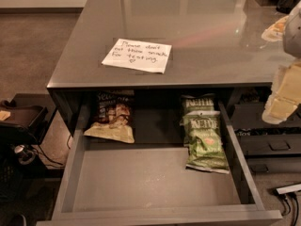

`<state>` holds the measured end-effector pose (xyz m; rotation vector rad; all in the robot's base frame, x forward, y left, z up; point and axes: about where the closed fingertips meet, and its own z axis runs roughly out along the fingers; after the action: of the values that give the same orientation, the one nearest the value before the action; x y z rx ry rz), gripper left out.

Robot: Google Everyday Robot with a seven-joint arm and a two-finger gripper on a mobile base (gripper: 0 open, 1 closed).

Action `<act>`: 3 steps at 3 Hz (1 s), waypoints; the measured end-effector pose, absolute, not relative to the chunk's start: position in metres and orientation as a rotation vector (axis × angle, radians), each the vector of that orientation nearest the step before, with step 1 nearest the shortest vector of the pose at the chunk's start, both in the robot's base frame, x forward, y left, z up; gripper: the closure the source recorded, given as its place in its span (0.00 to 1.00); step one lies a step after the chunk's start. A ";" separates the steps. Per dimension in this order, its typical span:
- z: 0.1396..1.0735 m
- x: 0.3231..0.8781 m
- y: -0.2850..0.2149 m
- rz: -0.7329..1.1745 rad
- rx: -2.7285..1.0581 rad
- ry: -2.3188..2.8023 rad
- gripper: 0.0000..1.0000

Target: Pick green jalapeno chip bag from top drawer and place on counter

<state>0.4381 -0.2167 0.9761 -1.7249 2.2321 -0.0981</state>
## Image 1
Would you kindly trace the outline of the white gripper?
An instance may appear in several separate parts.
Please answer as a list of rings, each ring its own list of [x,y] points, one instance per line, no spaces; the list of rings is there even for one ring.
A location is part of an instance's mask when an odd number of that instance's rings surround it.
[[[301,103],[301,62],[294,61],[290,66],[279,66],[274,77],[272,91],[279,97],[270,95],[261,118],[270,124],[286,121],[297,109],[295,103]]]

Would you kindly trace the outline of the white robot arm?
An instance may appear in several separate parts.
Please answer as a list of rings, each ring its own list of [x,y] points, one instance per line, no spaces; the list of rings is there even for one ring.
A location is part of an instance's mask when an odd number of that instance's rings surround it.
[[[284,52],[294,57],[290,66],[280,66],[275,73],[272,93],[261,116],[267,123],[280,124],[301,105],[301,2],[289,15],[265,29],[261,37],[281,41]]]

